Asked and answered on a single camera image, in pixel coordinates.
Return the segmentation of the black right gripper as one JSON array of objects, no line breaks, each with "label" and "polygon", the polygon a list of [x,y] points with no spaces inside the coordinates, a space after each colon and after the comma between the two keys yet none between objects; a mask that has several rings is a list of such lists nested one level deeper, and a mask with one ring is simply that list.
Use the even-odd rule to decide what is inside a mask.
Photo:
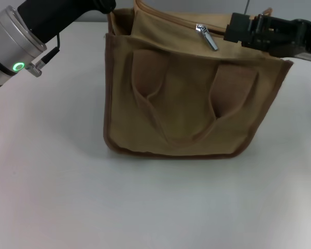
[{"label": "black right gripper", "polygon": [[304,19],[285,20],[266,15],[233,13],[224,40],[240,42],[242,47],[256,50],[270,50],[294,40],[291,57],[311,61],[311,22]]}]

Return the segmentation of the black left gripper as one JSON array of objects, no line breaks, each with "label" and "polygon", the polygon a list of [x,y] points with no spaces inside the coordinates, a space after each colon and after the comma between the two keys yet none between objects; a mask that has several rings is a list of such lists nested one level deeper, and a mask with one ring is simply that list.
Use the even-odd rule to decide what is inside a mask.
[{"label": "black left gripper", "polygon": [[92,10],[112,12],[115,0],[28,0],[17,9],[27,28],[47,43],[84,13]]}]

